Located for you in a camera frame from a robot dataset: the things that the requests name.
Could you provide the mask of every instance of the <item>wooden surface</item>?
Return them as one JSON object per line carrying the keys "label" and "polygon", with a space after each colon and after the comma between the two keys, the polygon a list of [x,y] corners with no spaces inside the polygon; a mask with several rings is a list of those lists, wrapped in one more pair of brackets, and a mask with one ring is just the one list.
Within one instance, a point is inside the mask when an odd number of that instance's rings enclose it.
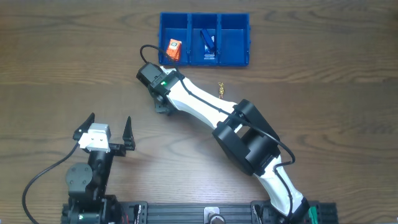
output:
{"label": "wooden surface", "polygon": [[[137,150],[114,159],[108,194],[148,202],[269,198],[235,168],[192,116],[156,114],[136,80],[139,47],[157,44],[159,12],[250,12],[246,68],[181,68],[200,88],[252,101],[290,146],[286,167],[309,200],[336,202],[340,223],[398,216],[398,2],[1,1],[0,220],[28,223],[25,185],[65,156],[91,112],[121,142],[127,116]],[[156,52],[146,50],[157,61]],[[58,223],[78,150],[29,190],[41,223]]]}

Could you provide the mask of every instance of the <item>orange box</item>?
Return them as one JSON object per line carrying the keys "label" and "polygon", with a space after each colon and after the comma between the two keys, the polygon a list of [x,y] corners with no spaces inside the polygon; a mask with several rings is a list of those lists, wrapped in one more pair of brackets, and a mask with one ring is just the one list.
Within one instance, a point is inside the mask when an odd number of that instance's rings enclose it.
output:
{"label": "orange box", "polygon": [[182,42],[179,40],[170,39],[169,46],[167,47],[166,53],[173,59],[173,60],[180,60],[180,51],[181,51]]}

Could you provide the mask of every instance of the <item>wooden table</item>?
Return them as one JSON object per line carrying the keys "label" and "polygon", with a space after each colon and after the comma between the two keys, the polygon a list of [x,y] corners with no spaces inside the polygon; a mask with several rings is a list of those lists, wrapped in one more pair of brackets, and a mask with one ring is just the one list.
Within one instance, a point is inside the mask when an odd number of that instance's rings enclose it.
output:
{"label": "wooden table", "polygon": [[[29,223],[28,181],[64,157],[96,113],[113,142],[128,116],[137,149],[114,159],[108,194],[148,202],[268,199],[223,154],[211,129],[185,113],[156,114],[136,79],[139,47],[157,44],[159,12],[250,12],[245,68],[185,67],[200,88],[253,102],[290,146],[286,167],[309,200],[336,202],[340,223],[398,215],[398,4],[385,1],[2,1],[0,220]],[[157,61],[157,52],[146,50]],[[74,155],[29,190],[41,223],[58,223]]]}

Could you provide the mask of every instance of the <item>green object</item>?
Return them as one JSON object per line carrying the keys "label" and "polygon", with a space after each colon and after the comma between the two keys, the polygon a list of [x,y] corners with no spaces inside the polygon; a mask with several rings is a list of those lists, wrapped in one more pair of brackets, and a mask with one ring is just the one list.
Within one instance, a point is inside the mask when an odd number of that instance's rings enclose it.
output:
{"label": "green object", "polygon": [[318,224],[318,214],[317,214],[317,208],[315,206],[312,206],[310,210],[308,211],[308,216],[311,218],[312,224]]}

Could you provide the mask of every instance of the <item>blue tray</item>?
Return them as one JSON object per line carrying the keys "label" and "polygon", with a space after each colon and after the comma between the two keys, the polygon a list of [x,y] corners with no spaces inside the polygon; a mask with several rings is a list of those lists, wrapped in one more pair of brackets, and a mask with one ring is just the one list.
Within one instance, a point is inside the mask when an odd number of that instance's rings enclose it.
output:
{"label": "blue tray", "polygon": [[[200,31],[215,37],[214,59],[205,59]],[[246,66],[250,59],[249,14],[161,12],[159,47],[167,50],[170,39],[182,41],[178,65]],[[171,65],[159,54],[161,65]]]}

